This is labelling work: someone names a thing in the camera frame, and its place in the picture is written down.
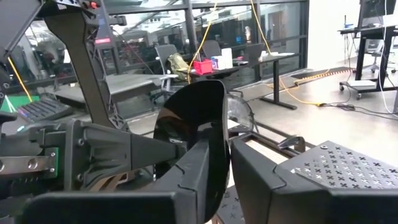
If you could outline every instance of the yellow cable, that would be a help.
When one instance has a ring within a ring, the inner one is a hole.
[[[268,42],[267,42],[266,38],[264,37],[264,34],[262,33],[262,29],[261,29],[261,26],[260,26],[259,19],[258,19],[258,17],[257,17],[256,10],[254,10],[254,3],[253,3],[253,0],[250,0],[250,2],[251,2],[251,9],[252,9],[252,11],[253,11],[254,18],[256,19],[257,26],[258,26],[258,28],[259,28],[259,30],[260,30],[261,37],[262,37],[264,43],[266,44],[268,53],[271,54],[271,50],[270,50],[270,48],[269,48],[269,46],[268,46]],[[282,81],[281,78],[279,78],[279,81],[280,81],[280,84],[282,84],[283,89],[285,89],[286,92],[287,92],[293,99],[295,99],[296,101],[298,101],[298,102],[300,102],[300,103],[303,103],[303,104],[315,105],[315,106],[320,106],[320,105],[322,104],[322,103],[316,103],[316,102],[307,102],[307,101],[303,101],[303,100],[298,99],[297,97],[295,97],[294,95],[292,95],[292,94],[290,93],[289,89],[286,88],[285,83],[283,83],[283,81]]]
[[[25,84],[24,84],[24,82],[22,81],[21,77],[19,76],[19,73],[17,72],[17,69],[16,69],[15,66],[14,66],[14,63],[12,62],[12,60],[11,60],[10,58],[8,58],[8,62],[10,63],[10,65],[11,65],[11,67],[12,67],[12,69],[13,69],[15,75],[17,76],[17,78],[18,78],[18,80],[19,80],[19,83],[21,84],[22,88],[24,89],[24,91],[25,91],[25,93],[26,93],[26,95],[27,95],[29,101],[32,102],[32,97],[30,97],[30,94],[29,94],[29,92],[27,91],[27,89],[26,89],[26,87],[25,87]]]
[[[217,3],[218,3],[217,1],[214,3],[213,12],[211,12],[211,14],[215,13],[216,7],[217,7]],[[213,22],[213,16],[211,17],[211,20],[209,20],[209,22],[208,22],[208,25],[207,25],[205,34],[203,34],[203,38],[202,38],[202,40],[201,40],[201,43],[200,43],[200,45],[199,45],[198,50],[195,52],[195,54],[194,54],[194,56],[193,56],[191,62],[189,63],[189,66],[188,66],[188,73],[187,73],[188,84],[191,84],[191,76],[189,75],[189,73],[191,72],[191,67],[192,67],[193,61],[195,61],[196,57],[198,56],[198,54],[199,54],[199,52],[200,52],[200,49],[202,48],[203,44],[205,43],[207,33],[208,33],[209,30],[210,30],[211,22]]]

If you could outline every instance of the black chair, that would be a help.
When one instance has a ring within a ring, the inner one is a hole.
[[[206,40],[205,43],[203,43],[202,50],[206,58],[221,55],[221,47],[215,40]]]
[[[177,48],[173,44],[166,44],[160,45],[155,47],[157,56],[159,57],[160,65],[162,66],[163,74],[168,75],[167,72],[167,60],[170,55],[176,54]],[[170,96],[173,95],[176,91],[181,89],[183,86],[175,86],[170,79],[163,81],[162,83],[162,91],[160,93],[156,93],[150,96],[150,100],[156,105],[156,100],[159,99],[161,96],[165,98],[165,100]]]

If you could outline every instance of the black desk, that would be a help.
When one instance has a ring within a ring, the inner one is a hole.
[[[260,65],[263,63],[271,63],[272,62],[272,74],[273,74],[273,82],[274,82],[274,97],[273,99],[269,99],[266,97],[262,97],[260,98],[261,101],[265,101],[268,103],[272,103],[278,106],[283,106],[284,108],[288,108],[291,110],[296,110],[297,107],[294,105],[290,105],[287,103],[283,103],[279,100],[279,61],[283,60],[283,59],[287,59],[287,58],[292,58],[292,57],[296,57],[299,54],[290,54],[290,55],[285,55],[285,54],[281,54],[281,55],[268,55],[262,58],[262,60],[259,60],[256,63],[248,63],[245,65],[241,65],[241,66],[235,66],[233,68],[227,68],[227,69],[222,69],[222,70],[215,70],[214,72],[211,73],[207,73],[207,74],[203,74],[203,75],[199,75],[196,74],[195,72],[191,72],[189,75],[191,76],[192,80],[194,82],[200,81],[202,79],[206,79],[206,78],[211,78],[214,76],[219,76],[219,75],[229,75],[231,73],[237,72],[242,68],[248,68],[248,67],[253,67],[256,65]]]
[[[390,54],[390,48],[391,48],[391,42],[392,38],[394,36],[398,35],[398,32],[396,31],[395,26],[387,26],[387,27],[369,27],[369,28],[354,28],[354,29],[344,29],[344,30],[339,30],[340,34],[351,34],[351,33],[356,33],[360,32],[361,33],[361,41],[359,44],[359,49],[358,49],[358,61],[356,64],[356,73],[355,73],[355,80],[361,80],[362,79],[362,69],[363,69],[363,60],[365,56],[365,49],[366,49],[366,40],[367,39],[372,39],[372,40],[383,40],[384,39],[384,51],[381,55],[381,65],[380,65],[380,71],[379,71],[379,76],[378,78],[372,78],[370,79],[372,82],[376,82],[376,87],[370,87],[370,88],[361,88],[360,90],[349,85],[348,82],[340,82],[340,90],[344,90],[344,86],[347,86],[348,88],[352,88],[357,91],[357,99],[361,98],[362,93],[373,93],[373,92],[379,92],[379,91],[391,91],[391,90],[397,90],[396,87],[384,87],[384,81],[386,79],[386,73],[387,73],[387,66],[388,66],[388,58]]]

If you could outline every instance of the gray floor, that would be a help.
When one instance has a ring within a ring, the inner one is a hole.
[[[349,98],[349,91],[340,92],[339,82],[347,80],[348,75],[338,74],[322,78],[306,83],[300,88],[289,92],[302,101],[324,103],[346,101]],[[396,82],[398,74],[391,75],[391,79],[398,85],[398,82]],[[253,87],[248,88],[246,91],[250,90],[259,92],[258,88]],[[387,105],[391,110],[396,92],[390,91],[384,94]],[[301,135],[312,144],[333,141],[375,159],[398,166],[398,150],[395,145],[396,139],[398,139],[398,121],[352,111],[343,111],[338,108],[318,108],[313,105],[306,105],[293,99],[286,91],[280,93],[280,98],[285,103],[298,106],[298,109],[291,111],[263,101],[252,100],[249,104],[255,113],[256,119],[286,133]],[[351,100],[348,103],[362,106],[372,111],[387,112],[381,93],[364,94],[362,99],[358,101],[355,99],[355,93],[352,92]],[[133,121],[131,123],[132,131],[135,133],[150,131],[155,125],[155,119],[156,114]],[[277,141],[282,140],[280,136],[276,136],[264,129],[261,129],[260,132],[263,135],[276,138]]]

